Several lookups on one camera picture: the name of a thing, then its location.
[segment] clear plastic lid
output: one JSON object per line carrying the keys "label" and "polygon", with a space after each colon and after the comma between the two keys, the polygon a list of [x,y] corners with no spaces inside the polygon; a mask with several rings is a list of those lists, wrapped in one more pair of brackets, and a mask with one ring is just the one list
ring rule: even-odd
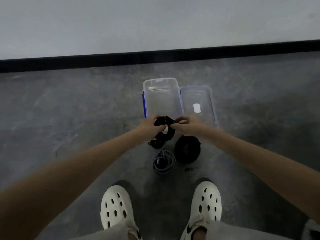
{"label": "clear plastic lid", "polygon": [[183,115],[179,85],[175,78],[158,78],[143,83],[145,115],[175,119]]}
{"label": "clear plastic lid", "polygon": [[205,125],[219,127],[210,87],[190,85],[179,90],[185,115],[196,116]]}

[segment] pants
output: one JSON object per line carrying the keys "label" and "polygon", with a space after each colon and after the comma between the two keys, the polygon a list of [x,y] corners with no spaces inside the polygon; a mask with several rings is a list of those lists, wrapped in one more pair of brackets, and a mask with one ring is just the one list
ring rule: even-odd
{"label": "pants", "polygon": [[[213,221],[207,229],[206,240],[288,240],[289,238]],[[117,224],[109,229],[72,240],[128,240],[127,228]]]}

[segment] white wall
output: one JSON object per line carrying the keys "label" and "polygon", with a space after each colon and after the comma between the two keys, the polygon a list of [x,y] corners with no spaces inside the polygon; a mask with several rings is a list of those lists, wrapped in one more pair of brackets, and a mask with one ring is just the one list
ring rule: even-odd
{"label": "white wall", "polygon": [[320,39],[320,0],[0,0],[0,60]]}

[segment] white shoe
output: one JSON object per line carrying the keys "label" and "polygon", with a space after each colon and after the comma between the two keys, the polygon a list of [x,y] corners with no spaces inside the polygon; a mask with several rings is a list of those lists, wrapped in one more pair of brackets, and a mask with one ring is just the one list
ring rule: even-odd
{"label": "white shoe", "polygon": [[104,229],[108,229],[120,222],[124,222],[128,233],[141,239],[139,229],[134,221],[134,211],[128,192],[119,185],[111,186],[103,195],[101,202],[101,222]]}
{"label": "white shoe", "polygon": [[221,214],[222,204],[219,190],[209,181],[202,182],[194,191],[190,220],[180,240],[191,240],[192,233],[197,228],[207,229],[211,221],[220,221]]}

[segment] person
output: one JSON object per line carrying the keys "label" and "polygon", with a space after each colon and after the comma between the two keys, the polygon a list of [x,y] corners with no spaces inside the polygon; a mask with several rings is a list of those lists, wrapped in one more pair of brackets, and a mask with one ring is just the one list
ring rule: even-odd
{"label": "person", "polygon": [[[37,170],[0,193],[0,238],[35,239],[41,231],[79,197],[127,150],[149,141],[166,126],[154,126],[157,116],[110,141]],[[286,200],[320,223],[320,173],[289,158],[235,138],[195,117],[182,116],[171,127],[184,135],[205,139],[244,164]],[[209,181],[195,190],[191,214],[181,240],[286,239],[220,222],[222,199]],[[105,230],[79,239],[142,239],[134,221],[130,196],[119,185],[102,198],[101,220]]]}

